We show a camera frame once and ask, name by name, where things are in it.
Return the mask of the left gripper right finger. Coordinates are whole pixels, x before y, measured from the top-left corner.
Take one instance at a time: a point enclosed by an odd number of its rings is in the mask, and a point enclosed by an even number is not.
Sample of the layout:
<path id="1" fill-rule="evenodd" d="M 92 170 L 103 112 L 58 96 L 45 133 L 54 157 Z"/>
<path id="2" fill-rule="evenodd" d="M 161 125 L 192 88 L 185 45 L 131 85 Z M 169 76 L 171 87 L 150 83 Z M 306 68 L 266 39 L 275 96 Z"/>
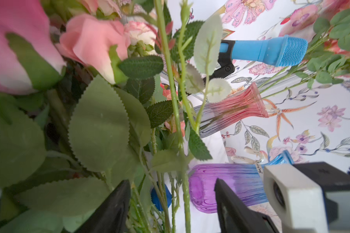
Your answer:
<path id="1" fill-rule="evenodd" d="M 279 233 L 270 216 L 250 210 L 222 179 L 214 187 L 223 233 Z"/>

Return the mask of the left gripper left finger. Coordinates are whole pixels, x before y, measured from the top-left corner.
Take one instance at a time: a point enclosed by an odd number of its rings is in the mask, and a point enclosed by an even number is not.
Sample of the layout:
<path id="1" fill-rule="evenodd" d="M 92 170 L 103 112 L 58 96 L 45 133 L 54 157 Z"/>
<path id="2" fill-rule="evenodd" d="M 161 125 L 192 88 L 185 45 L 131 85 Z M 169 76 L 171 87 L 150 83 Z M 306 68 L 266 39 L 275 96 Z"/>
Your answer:
<path id="1" fill-rule="evenodd" d="M 129 180 L 114 191 L 77 230 L 77 233 L 123 233 L 131 199 Z"/>

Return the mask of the green stem with leaves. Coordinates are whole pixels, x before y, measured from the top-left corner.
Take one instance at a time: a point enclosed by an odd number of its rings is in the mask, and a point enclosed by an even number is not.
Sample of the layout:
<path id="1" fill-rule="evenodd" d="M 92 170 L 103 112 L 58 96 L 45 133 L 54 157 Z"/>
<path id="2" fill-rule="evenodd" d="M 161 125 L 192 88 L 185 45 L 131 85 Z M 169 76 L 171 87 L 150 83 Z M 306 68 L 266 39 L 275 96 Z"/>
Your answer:
<path id="1" fill-rule="evenodd" d="M 340 84 L 350 76 L 350 7 L 339 11 L 331 20 L 318 18 L 313 26 L 316 33 L 302 61 L 295 66 L 284 65 L 283 70 L 259 86 L 264 93 L 279 83 L 296 76 L 297 85 L 314 83 Z"/>

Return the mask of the pink spray rose stem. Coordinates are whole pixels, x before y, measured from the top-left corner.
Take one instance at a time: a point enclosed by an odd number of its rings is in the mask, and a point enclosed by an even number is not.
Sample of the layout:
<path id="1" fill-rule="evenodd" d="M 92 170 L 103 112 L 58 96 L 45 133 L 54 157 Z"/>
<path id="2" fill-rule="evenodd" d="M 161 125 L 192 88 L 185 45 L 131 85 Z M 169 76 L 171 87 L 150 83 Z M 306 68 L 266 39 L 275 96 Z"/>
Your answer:
<path id="1" fill-rule="evenodd" d="M 154 126 L 161 125 L 170 116 L 175 119 L 177 147 L 158 150 L 153 137 L 153 159 L 151 169 L 157 172 L 158 183 L 154 188 L 159 196 L 165 217 L 165 230 L 176 228 L 175 215 L 177 202 L 173 202 L 171 212 L 167 208 L 164 175 L 167 174 L 174 192 L 182 186 L 185 231 L 191 231 L 191 209 L 189 194 L 188 165 L 192 159 L 210 160 L 211 154 L 200 137 L 200 126 L 204 105 L 195 111 L 187 96 L 190 89 L 186 81 L 195 85 L 197 80 L 202 86 L 196 92 L 202 93 L 204 102 L 210 102 L 211 94 L 221 101 L 230 92 L 230 87 L 213 88 L 211 75 L 215 70 L 219 47 L 222 41 L 223 26 L 219 15 L 212 15 L 198 24 L 189 23 L 191 4 L 180 3 L 181 27 L 173 33 L 172 20 L 166 1 L 130 1 L 123 5 L 123 12 L 128 16 L 138 16 L 155 33 L 154 42 L 158 55 L 130 59 L 129 63 L 144 65 L 149 76 L 160 73 L 160 63 L 165 63 L 168 75 L 171 99 L 148 107 L 148 113 Z"/>

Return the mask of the purple blue glass vase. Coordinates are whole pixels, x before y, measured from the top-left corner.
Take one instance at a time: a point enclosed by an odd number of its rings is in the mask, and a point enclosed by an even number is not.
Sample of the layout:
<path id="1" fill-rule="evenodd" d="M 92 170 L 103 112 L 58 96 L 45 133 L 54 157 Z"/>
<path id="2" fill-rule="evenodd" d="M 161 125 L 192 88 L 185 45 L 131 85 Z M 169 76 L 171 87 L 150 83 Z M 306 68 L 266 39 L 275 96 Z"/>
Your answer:
<path id="1" fill-rule="evenodd" d="M 191 170 L 189 194 L 192 204 L 207 214 L 217 212 L 214 187 L 222 179 L 246 206 L 268 202 L 263 176 L 253 164 L 201 164 Z"/>

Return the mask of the red glass vase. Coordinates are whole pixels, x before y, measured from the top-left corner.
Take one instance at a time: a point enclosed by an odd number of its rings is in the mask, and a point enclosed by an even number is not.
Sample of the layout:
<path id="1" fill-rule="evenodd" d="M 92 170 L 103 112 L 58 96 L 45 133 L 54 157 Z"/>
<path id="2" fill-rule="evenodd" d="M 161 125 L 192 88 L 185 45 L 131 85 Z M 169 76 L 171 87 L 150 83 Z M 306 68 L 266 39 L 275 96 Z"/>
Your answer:
<path id="1" fill-rule="evenodd" d="M 199 136 L 205 138 L 247 117 L 268 118 L 258 87 L 252 83 L 218 103 L 207 103 L 202 111 Z"/>

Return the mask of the pink flower bouquet green stems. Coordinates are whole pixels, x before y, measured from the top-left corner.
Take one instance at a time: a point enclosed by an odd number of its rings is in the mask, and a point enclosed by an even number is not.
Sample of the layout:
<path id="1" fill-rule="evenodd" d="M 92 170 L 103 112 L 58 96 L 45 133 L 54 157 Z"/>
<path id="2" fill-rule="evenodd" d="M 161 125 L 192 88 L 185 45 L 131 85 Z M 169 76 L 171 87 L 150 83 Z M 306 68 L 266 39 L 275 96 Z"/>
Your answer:
<path id="1" fill-rule="evenodd" d="M 157 149 L 177 147 L 165 63 L 130 1 L 0 1 L 0 233 L 76 233 L 123 180 L 123 233 L 174 233 L 154 188 Z"/>

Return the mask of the blue microphone on black stand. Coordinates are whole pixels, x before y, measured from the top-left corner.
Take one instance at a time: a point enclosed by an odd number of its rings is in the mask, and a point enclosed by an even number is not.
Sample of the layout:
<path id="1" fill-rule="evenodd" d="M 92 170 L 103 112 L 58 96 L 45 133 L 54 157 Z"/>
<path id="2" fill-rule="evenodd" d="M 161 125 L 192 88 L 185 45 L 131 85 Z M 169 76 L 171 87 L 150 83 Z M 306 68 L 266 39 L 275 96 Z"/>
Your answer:
<path id="1" fill-rule="evenodd" d="M 235 72 L 232 60 L 261 62 L 274 67 L 298 65 L 308 48 L 305 39 L 297 37 L 277 37 L 269 40 L 222 40 L 218 64 L 221 66 L 210 76 L 226 78 Z"/>

